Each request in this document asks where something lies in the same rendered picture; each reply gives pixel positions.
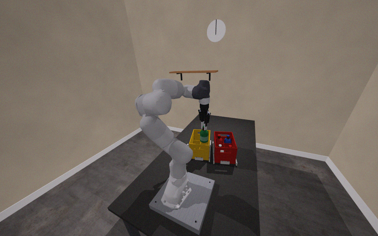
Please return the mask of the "red crate with dividers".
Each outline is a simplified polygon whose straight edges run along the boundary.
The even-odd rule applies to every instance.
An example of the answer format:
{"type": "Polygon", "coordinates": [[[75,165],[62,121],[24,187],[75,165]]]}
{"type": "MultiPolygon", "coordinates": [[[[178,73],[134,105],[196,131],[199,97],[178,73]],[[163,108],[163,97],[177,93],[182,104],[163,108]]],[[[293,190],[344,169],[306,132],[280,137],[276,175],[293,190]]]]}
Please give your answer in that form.
{"type": "Polygon", "coordinates": [[[235,142],[234,136],[232,132],[221,132],[221,131],[215,131],[214,132],[214,160],[215,163],[220,163],[222,161],[230,161],[231,164],[236,163],[237,158],[237,144],[235,142]],[[230,136],[231,143],[224,143],[224,139],[226,136],[221,136],[222,143],[216,143],[216,138],[218,137],[218,134],[227,134],[230,136]],[[219,147],[219,144],[222,145],[222,147],[219,147]],[[231,145],[232,147],[228,147],[231,145]],[[220,152],[220,150],[224,150],[224,152],[220,152]],[[226,153],[226,150],[230,150],[231,153],[226,153]]]}

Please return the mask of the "blue bottle with light blue label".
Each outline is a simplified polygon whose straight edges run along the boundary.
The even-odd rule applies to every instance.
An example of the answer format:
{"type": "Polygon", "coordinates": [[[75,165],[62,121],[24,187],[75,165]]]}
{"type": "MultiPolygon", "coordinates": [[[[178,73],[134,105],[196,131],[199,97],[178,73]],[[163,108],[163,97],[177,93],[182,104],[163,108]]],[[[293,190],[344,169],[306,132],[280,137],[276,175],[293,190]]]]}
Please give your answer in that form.
{"type": "Polygon", "coordinates": [[[231,143],[231,139],[229,135],[227,135],[227,137],[224,139],[224,143],[231,143]]]}

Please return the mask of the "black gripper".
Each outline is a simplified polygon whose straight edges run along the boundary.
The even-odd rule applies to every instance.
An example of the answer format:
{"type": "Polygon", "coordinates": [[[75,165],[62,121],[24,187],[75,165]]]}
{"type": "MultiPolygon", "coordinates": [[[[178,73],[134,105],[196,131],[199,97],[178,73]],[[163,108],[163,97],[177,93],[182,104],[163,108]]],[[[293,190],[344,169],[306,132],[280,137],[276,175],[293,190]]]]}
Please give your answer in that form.
{"type": "Polygon", "coordinates": [[[200,109],[198,110],[199,119],[201,121],[201,129],[204,126],[204,130],[207,129],[207,123],[209,123],[210,114],[211,114],[209,113],[208,109],[209,109],[209,104],[207,105],[200,104],[200,109]]]}

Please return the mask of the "green bottle with pale green label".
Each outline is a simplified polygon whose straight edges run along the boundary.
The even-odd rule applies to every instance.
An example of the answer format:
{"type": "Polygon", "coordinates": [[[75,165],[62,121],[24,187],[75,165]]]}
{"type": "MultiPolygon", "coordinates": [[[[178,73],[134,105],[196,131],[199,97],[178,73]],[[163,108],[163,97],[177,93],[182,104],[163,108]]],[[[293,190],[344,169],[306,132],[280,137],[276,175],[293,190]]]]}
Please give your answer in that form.
{"type": "Polygon", "coordinates": [[[204,130],[204,126],[200,132],[200,141],[202,143],[208,142],[208,130],[204,130]]]}

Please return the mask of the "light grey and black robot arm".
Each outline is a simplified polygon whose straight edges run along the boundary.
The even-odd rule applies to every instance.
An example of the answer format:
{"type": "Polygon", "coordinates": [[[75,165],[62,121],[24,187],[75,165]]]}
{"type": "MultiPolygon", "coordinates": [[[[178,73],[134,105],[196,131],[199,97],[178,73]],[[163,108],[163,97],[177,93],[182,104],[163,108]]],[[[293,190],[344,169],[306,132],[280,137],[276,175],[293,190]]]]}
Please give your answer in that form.
{"type": "Polygon", "coordinates": [[[202,105],[210,103],[210,83],[200,80],[197,86],[184,85],[173,79],[156,79],[153,92],[141,94],[135,99],[135,107],[142,119],[140,128],[150,140],[172,157],[169,163],[170,176],[162,196],[163,205],[179,209],[191,193],[187,178],[186,163],[193,157],[193,150],[181,142],[159,119],[159,115],[169,113],[172,100],[181,96],[199,100],[202,105]]]}

